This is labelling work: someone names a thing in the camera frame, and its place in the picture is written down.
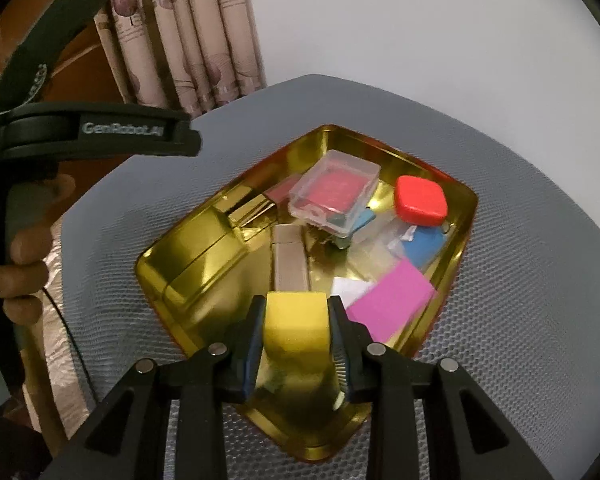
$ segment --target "yellow sticky note pad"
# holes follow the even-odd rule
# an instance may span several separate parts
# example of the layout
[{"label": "yellow sticky note pad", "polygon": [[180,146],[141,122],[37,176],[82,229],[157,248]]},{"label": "yellow sticky note pad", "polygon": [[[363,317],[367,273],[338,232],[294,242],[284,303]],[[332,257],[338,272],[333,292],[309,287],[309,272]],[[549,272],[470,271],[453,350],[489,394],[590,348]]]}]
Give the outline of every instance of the yellow sticky note pad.
[{"label": "yellow sticky note pad", "polygon": [[269,292],[263,344],[272,360],[293,361],[302,367],[324,365],[330,332],[324,292]]}]

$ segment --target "red item in plastic box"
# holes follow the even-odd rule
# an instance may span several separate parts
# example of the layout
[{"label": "red item in plastic box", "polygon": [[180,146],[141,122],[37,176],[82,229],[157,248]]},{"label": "red item in plastic box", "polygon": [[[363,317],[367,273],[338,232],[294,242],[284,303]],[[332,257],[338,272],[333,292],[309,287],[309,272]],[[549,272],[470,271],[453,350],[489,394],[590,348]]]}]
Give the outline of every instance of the red item in plastic box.
[{"label": "red item in plastic box", "polygon": [[329,170],[314,182],[306,198],[335,213],[346,213],[365,189],[368,178],[347,170]]},{"label": "red item in plastic box", "polygon": [[435,227],[448,213],[440,184],[419,176],[403,175],[395,183],[396,214],[405,222]]}]

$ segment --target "screw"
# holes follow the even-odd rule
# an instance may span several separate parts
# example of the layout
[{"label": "screw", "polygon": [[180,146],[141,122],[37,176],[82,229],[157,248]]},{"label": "screw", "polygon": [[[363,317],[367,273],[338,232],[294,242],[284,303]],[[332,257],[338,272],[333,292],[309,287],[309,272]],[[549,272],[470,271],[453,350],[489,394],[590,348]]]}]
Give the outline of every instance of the screw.
[{"label": "screw", "polygon": [[382,343],[371,343],[366,346],[366,351],[371,355],[384,355],[386,352],[386,347]]},{"label": "screw", "polygon": [[442,368],[445,372],[453,373],[458,370],[458,361],[452,359],[451,357],[445,357],[440,361],[440,368]]},{"label": "screw", "polygon": [[147,374],[154,369],[154,362],[151,359],[140,359],[136,363],[136,372],[139,374]]},{"label": "screw", "polygon": [[209,353],[211,355],[222,355],[226,352],[227,348],[224,343],[211,343],[209,345]]}]

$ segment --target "pink sticky note pad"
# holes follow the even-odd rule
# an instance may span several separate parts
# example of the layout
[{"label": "pink sticky note pad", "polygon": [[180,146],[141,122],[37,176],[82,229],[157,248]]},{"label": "pink sticky note pad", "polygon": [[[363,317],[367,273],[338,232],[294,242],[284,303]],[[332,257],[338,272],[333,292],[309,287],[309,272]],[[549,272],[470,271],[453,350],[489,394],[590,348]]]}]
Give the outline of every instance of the pink sticky note pad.
[{"label": "pink sticky note pad", "polygon": [[282,182],[277,183],[275,186],[270,187],[264,192],[264,195],[269,200],[273,200],[277,205],[280,205],[289,198],[289,191],[296,185],[296,182],[302,177],[299,173],[292,173]]},{"label": "pink sticky note pad", "polygon": [[436,289],[409,260],[401,261],[347,309],[350,320],[364,324],[374,341],[386,343],[435,294]]}]

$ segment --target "black cable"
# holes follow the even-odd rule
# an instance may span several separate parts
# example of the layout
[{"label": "black cable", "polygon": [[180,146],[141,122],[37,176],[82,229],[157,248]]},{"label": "black cable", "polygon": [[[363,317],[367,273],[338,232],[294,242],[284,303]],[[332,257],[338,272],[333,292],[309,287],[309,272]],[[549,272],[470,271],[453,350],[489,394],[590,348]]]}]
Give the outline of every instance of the black cable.
[{"label": "black cable", "polygon": [[74,335],[71,333],[71,330],[69,330],[69,326],[67,325],[66,321],[64,320],[64,316],[62,315],[62,312],[60,312],[60,309],[56,305],[56,302],[54,301],[54,299],[51,297],[51,294],[49,294],[49,291],[46,290],[46,287],[42,287],[42,292],[45,293],[46,298],[51,302],[51,306],[56,311],[56,314],[58,314],[58,317],[60,318],[62,326],[64,326],[64,331],[66,332],[67,337],[69,338],[69,341],[71,341],[71,345],[74,347],[75,354],[78,356],[78,361],[80,361],[80,366],[82,367],[82,371],[84,371],[84,378],[87,381],[87,386],[89,387],[91,396],[93,397],[94,402],[97,404],[99,402],[98,395],[96,394],[96,389],[93,386],[93,383],[91,382],[91,376],[89,375],[89,371],[87,370],[87,367],[84,364],[84,359],[82,358],[82,354],[80,353],[78,345],[75,343]]}]

